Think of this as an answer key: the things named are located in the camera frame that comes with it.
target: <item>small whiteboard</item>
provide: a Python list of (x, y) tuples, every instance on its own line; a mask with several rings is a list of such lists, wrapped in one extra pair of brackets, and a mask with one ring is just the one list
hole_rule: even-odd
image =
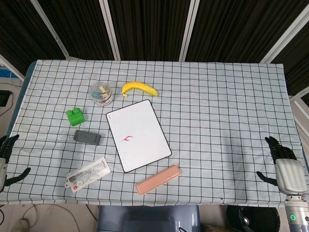
[(125, 172), (171, 155), (149, 100), (106, 114)]

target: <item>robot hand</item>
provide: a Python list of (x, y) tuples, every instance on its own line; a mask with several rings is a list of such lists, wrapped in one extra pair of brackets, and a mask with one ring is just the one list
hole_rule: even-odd
[(3, 191), (4, 186), (10, 186), (11, 184), (24, 179), (31, 170), (30, 168), (26, 168), (21, 175), (7, 179), (6, 170), (8, 162), (12, 154), (13, 145), (18, 138), (19, 135), (13, 136), (9, 139), (6, 139), (6, 136), (0, 138), (0, 192)]
[(288, 147), (281, 146), (273, 138), (265, 138), (276, 168), (277, 179), (268, 178), (261, 172), (256, 174), (261, 180), (278, 186), (286, 194), (284, 202), (290, 232), (309, 232), (309, 206), (306, 202), (307, 184), (303, 166)]
[(281, 146), (273, 137), (266, 137), (265, 140), (270, 148), (277, 179), (268, 178), (261, 172), (256, 172), (258, 177), (267, 183), (278, 186), (279, 190), (286, 195), (305, 193), (307, 191), (307, 184), (303, 166), (296, 159), (294, 152), (288, 147)]

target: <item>yellow banana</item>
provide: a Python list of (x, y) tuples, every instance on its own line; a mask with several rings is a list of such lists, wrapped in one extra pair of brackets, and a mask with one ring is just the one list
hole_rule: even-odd
[(147, 92), (150, 95), (155, 96), (155, 97), (159, 96), (159, 93), (154, 88), (152, 88), (152, 87), (150, 87), (150, 86), (148, 86), (144, 83), (136, 82), (136, 81), (129, 82), (129, 83), (126, 83), (125, 85), (123, 85), (122, 88), (121, 88), (122, 95), (124, 97), (127, 97), (126, 92), (131, 90), (131, 89), (138, 89), (138, 90)]

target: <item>gray eraser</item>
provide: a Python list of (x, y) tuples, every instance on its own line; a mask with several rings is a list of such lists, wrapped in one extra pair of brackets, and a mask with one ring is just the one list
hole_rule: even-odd
[(74, 135), (74, 140), (83, 142), (86, 144), (98, 145), (101, 139), (101, 135), (94, 134), (82, 130), (77, 130)]

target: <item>clear plastic container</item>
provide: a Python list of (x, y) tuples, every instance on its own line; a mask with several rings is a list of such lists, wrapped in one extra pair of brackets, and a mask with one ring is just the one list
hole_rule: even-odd
[(105, 82), (95, 83), (89, 90), (91, 98), (96, 104), (105, 106), (112, 102), (112, 90), (111, 87)]

